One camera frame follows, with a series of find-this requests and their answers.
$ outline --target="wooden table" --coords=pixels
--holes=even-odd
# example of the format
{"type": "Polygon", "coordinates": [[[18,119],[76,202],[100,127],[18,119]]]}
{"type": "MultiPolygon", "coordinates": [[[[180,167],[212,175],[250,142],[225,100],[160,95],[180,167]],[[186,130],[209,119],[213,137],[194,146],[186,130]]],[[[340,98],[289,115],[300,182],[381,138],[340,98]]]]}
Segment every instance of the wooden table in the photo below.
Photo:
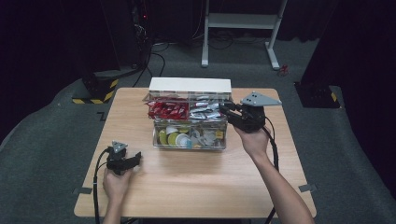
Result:
{"type": "MultiPolygon", "coordinates": [[[[273,208],[262,178],[242,148],[233,126],[227,129],[227,148],[221,151],[156,148],[152,145],[153,121],[142,99],[146,88],[120,88],[107,116],[106,124],[93,154],[83,188],[92,188],[95,164],[112,140],[128,144],[127,155],[142,152],[140,167],[124,201],[124,217],[266,217],[273,208]]],[[[279,99],[272,89],[233,89],[236,103],[252,91],[279,99]]],[[[313,216],[317,211],[306,184],[304,171],[282,106],[265,107],[276,129],[280,173],[299,192],[313,216]]],[[[272,159],[272,150],[268,148],[272,159]]],[[[100,215],[106,213],[107,197],[103,190],[104,168],[98,172],[100,215]]],[[[94,217],[92,194],[79,194],[75,207],[79,217],[94,217]]]]}

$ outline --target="yellow and black tape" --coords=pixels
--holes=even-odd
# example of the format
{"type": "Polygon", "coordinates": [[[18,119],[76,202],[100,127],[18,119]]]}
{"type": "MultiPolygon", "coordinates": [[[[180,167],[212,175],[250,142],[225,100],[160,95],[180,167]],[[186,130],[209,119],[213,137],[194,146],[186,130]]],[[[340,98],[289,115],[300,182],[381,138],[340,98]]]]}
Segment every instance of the yellow and black tape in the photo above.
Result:
{"type": "Polygon", "coordinates": [[[95,104],[95,105],[101,105],[101,104],[106,104],[110,101],[111,97],[114,94],[114,91],[116,89],[117,84],[119,83],[118,79],[113,80],[108,89],[106,90],[100,90],[100,94],[102,97],[94,97],[94,98],[73,98],[73,103],[77,105],[85,105],[85,104],[95,104]]]}

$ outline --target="hand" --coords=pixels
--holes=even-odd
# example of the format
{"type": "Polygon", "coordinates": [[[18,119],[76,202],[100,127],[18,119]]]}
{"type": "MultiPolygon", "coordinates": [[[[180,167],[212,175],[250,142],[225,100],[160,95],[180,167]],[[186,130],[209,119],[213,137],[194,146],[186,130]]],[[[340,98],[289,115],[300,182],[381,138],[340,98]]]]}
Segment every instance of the hand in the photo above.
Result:
{"type": "Polygon", "coordinates": [[[116,175],[113,171],[105,169],[103,187],[110,203],[122,203],[132,173],[133,169],[130,169],[124,175],[116,175]]]}
{"type": "Polygon", "coordinates": [[[244,131],[236,127],[234,128],[241,137],[245,151],[253,160],[256,157],[268,158],[266,151],[269,137],[263,129],[260,129],[255,133],[245,133],[244,131]]]}

